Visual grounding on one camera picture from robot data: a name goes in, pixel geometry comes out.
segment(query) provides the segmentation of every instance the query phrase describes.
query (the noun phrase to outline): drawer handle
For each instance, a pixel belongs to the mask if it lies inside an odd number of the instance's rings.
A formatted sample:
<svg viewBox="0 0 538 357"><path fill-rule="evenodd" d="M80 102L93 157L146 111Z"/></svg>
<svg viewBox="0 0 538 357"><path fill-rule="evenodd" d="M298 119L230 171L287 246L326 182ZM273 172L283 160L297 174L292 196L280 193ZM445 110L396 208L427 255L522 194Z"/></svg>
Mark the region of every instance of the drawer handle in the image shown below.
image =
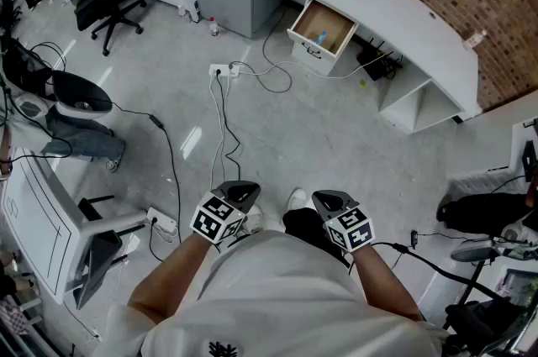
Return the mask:
<svg viewBox="0 0 538 357"><path fill-rule="evenodd" d="M308 52L311 56L314 58L317 58L318 60L321 60L321 57L317 56L316 54L321 54L321 51L314 51L310 49L310 46L306 45L304 42L302 43L304 48L306 48L306 52Z"/></svg>

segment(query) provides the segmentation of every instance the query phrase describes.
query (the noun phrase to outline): small bottle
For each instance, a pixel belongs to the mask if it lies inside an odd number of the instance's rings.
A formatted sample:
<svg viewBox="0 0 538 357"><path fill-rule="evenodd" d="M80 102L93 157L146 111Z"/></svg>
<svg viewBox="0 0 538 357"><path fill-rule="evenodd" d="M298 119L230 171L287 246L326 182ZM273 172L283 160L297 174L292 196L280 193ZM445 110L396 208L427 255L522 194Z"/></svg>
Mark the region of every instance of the small bottle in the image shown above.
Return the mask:
<svg viewBox="0 0 538 357"><path fill-rule="evenodd" d="M472 50L475 46L482 42L487 35L488 32L486 30L482 30L482 33L475 33L473 36L463 42L463 48L466 50Z"/></svg>
<svg viewBox="0 0 538 357"><path fill-rule="evenodd" d="M317 45L323 44L323 41L325 40L326 37L327 37L327 32L322 31L321 34L319 35L318 39L316 40L316 44Z"/></svg>
<svg viewBox="0 0 538 357"><path fill-rule="evenodd" d="M217 22L215 21L215 18L213 17L209 19L209 29L211 30L212 36L219 35L219 26L217 25Z"/></svg>

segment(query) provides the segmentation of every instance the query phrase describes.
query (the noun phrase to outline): open drawer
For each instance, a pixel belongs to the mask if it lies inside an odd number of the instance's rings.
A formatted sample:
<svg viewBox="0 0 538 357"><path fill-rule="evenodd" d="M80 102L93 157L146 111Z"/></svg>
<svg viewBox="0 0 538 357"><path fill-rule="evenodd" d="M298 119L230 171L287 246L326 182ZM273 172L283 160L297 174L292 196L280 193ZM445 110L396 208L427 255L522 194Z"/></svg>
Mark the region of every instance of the open drawer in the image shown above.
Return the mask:
<svg viewBox="0 0 538 357"><path fill-rule="evenodd" d="M296 43L294 50L302 51L301 55L308 56L308 64L314 60L325 60L336 63L358 24L354 23L341 13L328 8L315 0L307 0L303 11L298 16L292 28L287 30L289 38ZM321 45L316 40L323 33L325 39Z"/></svg>

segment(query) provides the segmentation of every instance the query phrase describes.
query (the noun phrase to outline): gray floor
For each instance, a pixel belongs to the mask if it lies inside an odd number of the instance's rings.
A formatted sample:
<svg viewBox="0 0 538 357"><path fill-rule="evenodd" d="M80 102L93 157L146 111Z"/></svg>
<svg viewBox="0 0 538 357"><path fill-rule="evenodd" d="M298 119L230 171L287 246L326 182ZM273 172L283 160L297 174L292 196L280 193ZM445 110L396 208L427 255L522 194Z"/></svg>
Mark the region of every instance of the gray floor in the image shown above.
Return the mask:
<svg viewBox="0 0 538 357"><path fill-rule="evenodd" d="M68 71L100 83L123 108L154 113L166 125L181 184L181 232L188 236L193 209L209 187L209 167L220 137L208 90L209 65L242 60L256 71L264 71L269 64L261 47L279 15L273 16L254 39L226 30L212 37L207 21L190 23L180 18L174 7L148 1L147 8L130 14L144 26L144 33L137 35L130 27L119 27L113 34L111 54L104 58L104 32L95 41L89 31L79 32L72 5L62 7L61 1L44 0L33 12L25 11L15 35L28 46L43 40L54 41L62 49L71 45L66 54ZM288 9L268 41L266 52L272 60L293 60L286 28L297 15ZM345 75L354 69L358 50L351 44L331 75ZM55 63L51 51L37 51ZM241 141L234 157L241 164L242 177L261 185L259 205L268 223L277 223L288 195L301 186L309 193L323 188L349 192L372 215L379 240L407 244L413 228L426 234L435 231L436 206L447 188L446 151L455 123L445 122L406 136L379 115L378 87L364 70L345 80L331 81L297 66L285 66L293 77L289 92L267 92L255 77L247 75L233 80L229 91L229 126ZM263 81L272 89L287 85L279 70L264 76ZM219 98L216 83L214 92ZM124 161L119 171L110 175L98 162L61 160L56 172L75 200L114 194L114 201L98 207L104 216L149 206L176 216L177 192L165 135L147 117L117 109L101 121L126 140ZM187 152L183 145L189 134L199 134L200 138ZM226 149L231 146L232 138L228 137ZM226 177L235 179L235 165L227 160L224 163ZM222 178L217 161L214 182L219 184ZM91 304L76 313L90 329L103 333L111 301L125 303L134 286L157 265L148 250L148 238L145 229L131 239L132 244L140 242L129 263L111 270ZM470 266L456 265L448 258L456 242L421 237L417 251L442 267L468 275ZM177 241L165 244L155 239L153 245L156 253L165 256ZM390 265L398 255L391 249L380 252ZM197 284L216 256L211 250ZM442 323L444 307L461 288L434 276L429 267L409 257L403 257L394 272L419 302L423 314ZM44 300L49 334L69 350L72 342L84 355L90 355L97 340L73 321L65 308L47 296ZM72 310L72 297L66 298L66 304Z"/></svg>

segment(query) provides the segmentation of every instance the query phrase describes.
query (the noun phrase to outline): power strip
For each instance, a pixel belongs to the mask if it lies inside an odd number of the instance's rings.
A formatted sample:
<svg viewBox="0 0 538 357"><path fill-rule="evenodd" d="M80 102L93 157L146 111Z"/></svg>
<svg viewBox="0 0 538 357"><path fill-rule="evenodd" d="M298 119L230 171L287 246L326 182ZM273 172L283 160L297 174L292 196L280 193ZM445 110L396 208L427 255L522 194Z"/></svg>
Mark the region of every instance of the power strip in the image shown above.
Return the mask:
<svg viewBox="0 0 538 357"><path fill-rule="evenodd" d="M219 76L224 76L227 78L236 78L239 76L239 66L232 65L232 68L229 68L229 65L211 65L209 67L209 75L216 76L217 70L220 71Z"/></svg>
<svg viewBox="0 0 538 357"><path fill-rule="evenodd" d="M153 220L153 218L157 218L156 225L169 234L173 234L177 227L177 221L175 219L172 219L164 213L157 211L154 207L150 207L148 210L147 218L150 220L150 222Z"/></svg>

